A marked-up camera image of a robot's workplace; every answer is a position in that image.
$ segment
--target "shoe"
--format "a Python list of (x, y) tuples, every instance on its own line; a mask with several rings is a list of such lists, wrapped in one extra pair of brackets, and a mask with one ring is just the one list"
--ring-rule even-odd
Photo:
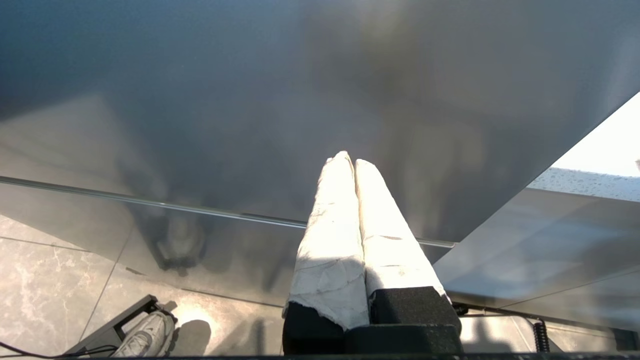
[(111, 357), (161, 357), (166, 355), (173, 338), (173, 319), (154, 311), (128, 333)]

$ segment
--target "black cable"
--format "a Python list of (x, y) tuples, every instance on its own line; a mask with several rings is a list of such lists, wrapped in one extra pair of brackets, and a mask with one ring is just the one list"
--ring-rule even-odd
[(63, 359), (65, 357), (78, 357), (78, 356), (82, 356), (82, 355), (99, 354), (101, 352), (105, 352), (105, 351), (109, 351), (109, 350), (112, 350), (112, 351), (118, 350), (118, 347), (116, 347), (114, 345), (103, 345), (103, 346), (99, 346), (99, 347), (96, 347), (96, 348), (90, 348), (90, 349), (85, 350), (85, 351), (74, 352), (72, 354), (46, 356), (46, 355), (34, 354), (32, 352), (21, 350), (19, 348), (13, 347), (11, 345), (7, 345), (7, 344), (3, 343), (2, 341), (0, 341), (0, 347), (3, 347), (5, 349), (7, 349), (7, 350), (11, 350), (13, 352), (17, 352), (18, 353), (16, 355), (3, 355), (3, 356), (0, 356), (0, 359), (5, 358), (5, 357), (20, 357), (20, 356), (33, 356), (33, 357), (38, 357), (40, 359)]
[(547, 336), (547, 325), (540, 320), (533, 324), (533, 335), (536, 338), (536, 350), (538, 352), (551, 352), (549, 347), (549, 337)]

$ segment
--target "black spring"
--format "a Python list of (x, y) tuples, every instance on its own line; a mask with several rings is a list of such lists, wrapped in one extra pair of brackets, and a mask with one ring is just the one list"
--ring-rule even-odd
[(536, 350), (538, 352), (551, 352), (549, 347), (549, 337), (547, 336), (547, 326), (540, 320), (533, 324), (533, 334), (536, 338)]

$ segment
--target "white sneaker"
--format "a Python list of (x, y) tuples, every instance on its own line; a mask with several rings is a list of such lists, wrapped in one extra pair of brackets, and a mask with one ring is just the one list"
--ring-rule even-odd
[(160, 311), (143, 318), (111, 357), (161, 357), (166, 355), (175, 325), (173, 319)]

